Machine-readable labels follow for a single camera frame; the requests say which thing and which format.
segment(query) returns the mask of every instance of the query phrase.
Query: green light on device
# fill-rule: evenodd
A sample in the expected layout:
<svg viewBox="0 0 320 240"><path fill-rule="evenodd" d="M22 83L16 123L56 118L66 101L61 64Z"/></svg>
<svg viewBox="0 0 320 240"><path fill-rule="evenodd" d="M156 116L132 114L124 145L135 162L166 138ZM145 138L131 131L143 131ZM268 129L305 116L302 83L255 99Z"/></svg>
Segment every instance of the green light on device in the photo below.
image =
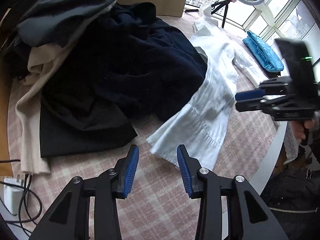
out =
<svg viewBox="0 0 320 240"><path fill-rule="evenodd" d="M310 61L312 60L312 57L303 57L302 60Z"/></svg>

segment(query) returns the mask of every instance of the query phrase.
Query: white garment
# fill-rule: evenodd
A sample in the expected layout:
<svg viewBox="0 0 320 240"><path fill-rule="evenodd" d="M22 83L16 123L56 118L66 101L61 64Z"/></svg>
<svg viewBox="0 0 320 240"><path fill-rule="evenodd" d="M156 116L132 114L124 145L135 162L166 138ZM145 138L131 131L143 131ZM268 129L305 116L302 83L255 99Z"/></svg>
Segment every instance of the white garment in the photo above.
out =
<svg viewBox="0 0 320 240"><path fill-rule="evenodd" d="M177 114L165 122L147 142L151 153L178 165L177 146L185 144L191 157L202 167L214 168L227 132L228 119L235 102L238 74L232 62L256 86L268 78L250 55L211 18L211 6L200 7L194 23L191 44L207 60L203 84Z"/></svg>
<svg viewBox="0 0 320 240"><path fill-rule="evenodd" d="M16 104L16 113L22 125L20 148L22 172L50 173L47 159L41 158L40 155L41 89L62 65L86 27L101 14L110 11L115 3L116 1L91 18L84 20L64 48L57 44L45 44L31 49L28 59L30 75L23 83L32 86Z"/></svg>

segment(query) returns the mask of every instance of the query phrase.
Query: finger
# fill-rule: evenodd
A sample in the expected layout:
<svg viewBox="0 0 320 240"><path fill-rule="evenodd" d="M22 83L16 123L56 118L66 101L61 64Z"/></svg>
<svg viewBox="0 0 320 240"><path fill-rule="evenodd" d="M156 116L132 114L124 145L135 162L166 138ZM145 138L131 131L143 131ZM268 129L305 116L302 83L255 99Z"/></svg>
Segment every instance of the finger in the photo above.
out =
<svg viewBox="0 0 320 240"><path fill-rule="evenodd" d="M303 132L293 132L293 135L295 136L295 138L298 139L302 139L305 140L306 139L306 135Z"/></svg>
<svg viewBox="0 0 320 240"><path fill-rule="evenodd" d="M292 127L293 132L295 132L295 131L304 132L303 125L297 121L291 121L291 127Z"/></svg>
<svg viewBox="0 0 320 240"><path fill-rule="evenodd" d="M315 120L308 120L304 122L304 127L307 129L311 129L312 127L314 127L316 124Z"/></svg>

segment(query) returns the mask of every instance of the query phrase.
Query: silver screw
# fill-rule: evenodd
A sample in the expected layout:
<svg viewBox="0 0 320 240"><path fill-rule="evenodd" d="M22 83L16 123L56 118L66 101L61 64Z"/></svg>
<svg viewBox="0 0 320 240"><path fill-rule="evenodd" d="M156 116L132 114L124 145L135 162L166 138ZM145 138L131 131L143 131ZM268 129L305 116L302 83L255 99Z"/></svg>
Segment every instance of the silver screw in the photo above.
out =
<svg viewBox="0 0 320 240"><path fill-rule="evenodd" d="M76 177L73 177L72 178L72 182L74 183L74 184L77 184L77 183L79 183L81 181L81 177L79 177L79 176L76 176Z"/></svg>
<svg viewBox="0 0 320 240"><path fill-rule="evenodd" d="M108 174L109 175L115 175L117 172L116 172L116 170L115 169L109 169L108 170Z"/></svg>
<svg viewBox="0 0 320 240"><path fill-rule="evenodd" d="M199 171L201 174L208 174L209 173L209 170L207 168L201 168Z"/></svg>
<svg viewBox="0 0 320 240"><path fill-rule="evenodd" d="M241 175L236 176L236 181L238 182L244 182L244 177Z"/></svg>

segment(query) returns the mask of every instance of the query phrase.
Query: black bag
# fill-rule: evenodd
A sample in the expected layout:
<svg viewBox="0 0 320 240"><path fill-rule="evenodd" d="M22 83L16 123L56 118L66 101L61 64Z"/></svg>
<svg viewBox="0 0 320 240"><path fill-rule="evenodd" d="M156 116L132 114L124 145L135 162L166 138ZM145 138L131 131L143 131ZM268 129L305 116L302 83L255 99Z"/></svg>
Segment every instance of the black bag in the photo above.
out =
<svg viewBox="0 0 320 240"><path fill-rule="evenodd" d="M320 239L320 171L287 169L276 174L261 198L290 240Z"/></svg>

